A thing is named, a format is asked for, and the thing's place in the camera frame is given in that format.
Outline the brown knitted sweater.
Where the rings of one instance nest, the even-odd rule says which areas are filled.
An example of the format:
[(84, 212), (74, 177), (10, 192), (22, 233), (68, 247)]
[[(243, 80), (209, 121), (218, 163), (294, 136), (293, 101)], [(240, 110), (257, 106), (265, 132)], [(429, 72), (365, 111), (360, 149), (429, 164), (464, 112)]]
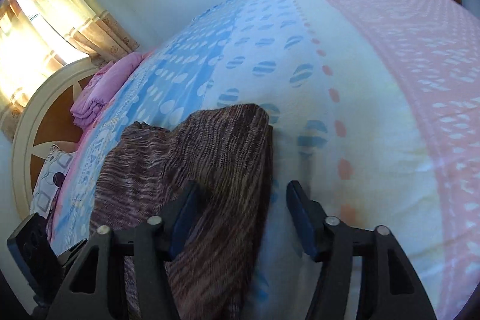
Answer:
[(159, 216), (182, 319), (239, 319), (269, 206), (272, 127), (255, 104), (199, 110), (173, 130), (127, 126), (97, 178), (89, 229)]

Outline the patterned white grey pillow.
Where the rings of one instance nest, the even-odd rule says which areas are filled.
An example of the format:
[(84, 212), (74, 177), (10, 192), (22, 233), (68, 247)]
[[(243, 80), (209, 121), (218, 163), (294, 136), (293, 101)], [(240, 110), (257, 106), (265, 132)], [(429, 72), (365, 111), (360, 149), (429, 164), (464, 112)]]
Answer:
[(57, 173), (66, 175), (75, 155), (75, 152), (65, 152), (57, 145), (50, 147), (33, 190), (30, 214), (38, 213), (44, 218), (49, 215), (60, 188), (55, 184), (54, 176)]

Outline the blue pink patterned bedspread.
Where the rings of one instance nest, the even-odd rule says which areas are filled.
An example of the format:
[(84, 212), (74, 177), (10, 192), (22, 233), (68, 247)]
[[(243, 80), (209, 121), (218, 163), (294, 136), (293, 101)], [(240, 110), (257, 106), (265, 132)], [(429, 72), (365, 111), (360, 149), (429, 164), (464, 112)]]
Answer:
[(452, 0), (228, 0), (145, 60), (85, 134), (52, 247), (89, 235), (95, 184), (124, 128), (255, 103), (273, 181), (245, 319), (302, 319), (318, 264), (286, 205), (298, 180), (354, 227), (389, 227), (439, 319), (479, 283), (479, 20)]

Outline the cream and wood headboard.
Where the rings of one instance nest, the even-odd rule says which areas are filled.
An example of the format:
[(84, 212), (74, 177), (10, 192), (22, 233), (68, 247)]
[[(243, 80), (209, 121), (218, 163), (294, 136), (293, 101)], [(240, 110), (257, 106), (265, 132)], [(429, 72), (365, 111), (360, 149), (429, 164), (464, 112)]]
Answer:
[(82, 131), (73, 124), (71, 106), (98, 67), (84, 58), (68, 64), (37, 89), (26, 105), (12, 145), (11, 178), (20, 218), (29, 214), (32, 193), (52, 145), (72, 152)]

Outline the beige patterned curtain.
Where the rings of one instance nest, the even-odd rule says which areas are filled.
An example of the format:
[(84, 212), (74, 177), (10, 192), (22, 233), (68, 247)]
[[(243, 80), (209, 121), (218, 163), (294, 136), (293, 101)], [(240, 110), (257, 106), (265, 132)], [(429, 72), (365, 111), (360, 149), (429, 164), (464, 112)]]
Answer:
[(139, 44), (96, 0), (1, 3), (1, 133), (13, 140), (32, 95), (84, 58), (116, 61)]

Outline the folded purple quilt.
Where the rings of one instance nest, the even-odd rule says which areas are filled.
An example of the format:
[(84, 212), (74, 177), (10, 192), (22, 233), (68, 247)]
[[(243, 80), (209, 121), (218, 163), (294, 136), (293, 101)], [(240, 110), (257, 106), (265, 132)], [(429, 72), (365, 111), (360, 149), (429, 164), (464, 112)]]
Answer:
[(73, 123), (81, 129), (92, 124), (143, 59), (143, 54), (133, 52), (116, 62), (109, 62), (94, 74), (70, 109)]

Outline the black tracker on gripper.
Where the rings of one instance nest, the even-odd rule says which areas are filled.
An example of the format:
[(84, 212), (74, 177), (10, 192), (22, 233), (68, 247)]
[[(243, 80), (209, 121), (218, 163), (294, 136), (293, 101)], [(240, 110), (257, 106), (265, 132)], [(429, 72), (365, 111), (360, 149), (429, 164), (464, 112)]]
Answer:
[(51, 305), (63, 280), (62, 266), (47, 238), (47, 220), (30, 214), (7, 239), (7, 248), (34, 291), (38, 304)]

